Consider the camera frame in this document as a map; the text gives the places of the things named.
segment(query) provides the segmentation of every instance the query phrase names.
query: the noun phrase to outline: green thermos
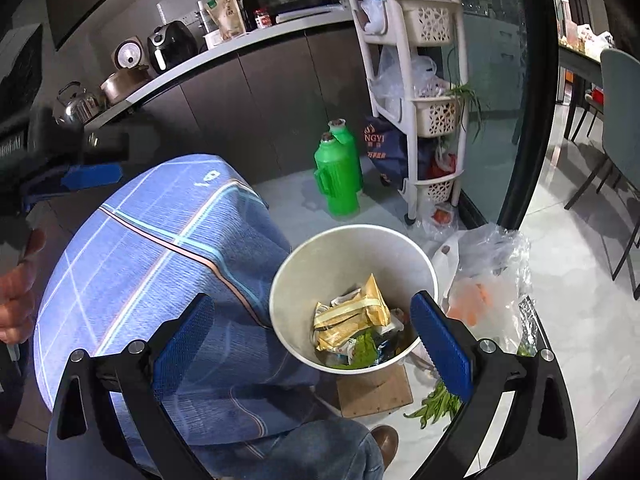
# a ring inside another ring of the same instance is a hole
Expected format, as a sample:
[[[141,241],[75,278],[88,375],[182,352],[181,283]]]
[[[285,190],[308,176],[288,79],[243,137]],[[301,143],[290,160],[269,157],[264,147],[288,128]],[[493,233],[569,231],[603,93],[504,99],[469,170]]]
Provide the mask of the green thermos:
[[[329,122],[329,129],[334,137],[338,139],[340,144],[347,147],[349,150],[349,158],[351,159],[351,165],[353,173],[356,177],[356,191],[362,189],[362,168],[360,167],[360,157],[358,156],[358,147],[356,146],[356,139],[353,134],[347,128],[346,121],[344,119],[336,119]]]
[[[322,134],[315,159],[318,169],[314,176],[320,193],[326,196],[329,213],[343,216],[356,212],[358,195],[347,147],[327,132]]]

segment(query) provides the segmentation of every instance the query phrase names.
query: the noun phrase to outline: shoe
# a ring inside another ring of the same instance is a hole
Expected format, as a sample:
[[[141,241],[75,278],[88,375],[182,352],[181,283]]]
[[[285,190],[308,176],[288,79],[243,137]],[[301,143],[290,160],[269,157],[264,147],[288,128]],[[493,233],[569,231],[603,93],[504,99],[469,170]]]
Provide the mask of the shoe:
[[[386,468],[389,467],[389,464],[396,456],[396,452],[398,452],[398,432],[391,426],[378,426],[371,430],[371,434],[380,448],[382,462],[386,471]]]

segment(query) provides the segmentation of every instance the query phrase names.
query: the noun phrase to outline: chair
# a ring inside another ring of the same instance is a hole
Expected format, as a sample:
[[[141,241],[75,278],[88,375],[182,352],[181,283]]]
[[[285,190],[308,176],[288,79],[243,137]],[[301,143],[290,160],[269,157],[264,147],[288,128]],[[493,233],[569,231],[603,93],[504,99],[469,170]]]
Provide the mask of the chair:
[[[565,209],[570,209],[575,204],[607,162],[611,167],[615,166],[620,175],[623,175],[635,189],[640,189],[640,164],[638,164],[640,126],[638,116],[636,116],[640,107],[640,93],[638,92],[640,62],[629,54],[615,49],[604,50],[600,60],[602,62],[603,86],[607,93],[605,102],[607,121],[604,123],[602,131],[604,156],[591,171],[585,183],[564,206]],[[638,230],[640,230],[640,218],[636,222],[622,259],[613,272],[612,278],[614,280],[636,240]],[[640,285],[634,291],[634,298],[637,300],[638,297],[640,297]]]
[[[584,100],[587,101],[587,107],[582,112],[582,117],[580,117],[578,126],[574,131],[574,136],[571,137],[571,142],[574,142],[575,137],[578,136],[578,131],[580,130],[580,126],[582,126],[582,122],[584,121],[584,118],[587,115],[587,112],[591,108],[593,108],[593,119],[591,120],[589,129],[587,130],[587,137],[589,137],[589,134],[591,133],[591,129],[593,128],[593,123],[596,121],[596,117],[598,116],[598,113],[602,116],[602,121],[604,122],[604,106],[601,105],[599,102],[595,101],[593,97],[591,97],[591,94],[589,92],[587,92],[584,95]]]

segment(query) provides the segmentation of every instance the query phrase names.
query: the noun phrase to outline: white trash can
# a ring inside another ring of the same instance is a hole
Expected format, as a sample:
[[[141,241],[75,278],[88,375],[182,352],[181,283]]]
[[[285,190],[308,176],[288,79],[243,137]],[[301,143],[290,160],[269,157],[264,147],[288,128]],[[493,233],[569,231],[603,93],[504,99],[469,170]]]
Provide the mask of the white trash can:
[[[271,287],[269,312],[281,343],[304,364],[337,375],[369,374],[401,361],[420,342],[411,326],[412,343],[385,363],[361,370],[339,370],[321,363],[311,343],[316,303],[329,304],[373,274],[389,308],[409,314],[420,290],[438,297],[430,260],[403,234],[376,225],[329,229],[296,248],[280,266]]]

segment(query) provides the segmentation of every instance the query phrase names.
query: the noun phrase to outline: wooden block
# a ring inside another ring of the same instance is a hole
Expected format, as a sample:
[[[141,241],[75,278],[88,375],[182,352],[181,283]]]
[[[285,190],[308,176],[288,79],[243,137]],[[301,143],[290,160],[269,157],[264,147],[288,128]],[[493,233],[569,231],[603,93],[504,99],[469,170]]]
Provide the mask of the wooden block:
[[[414,402],[404,364],[362,376],[340,377],[336,382],[340,409],[346,418],[388,412]]]

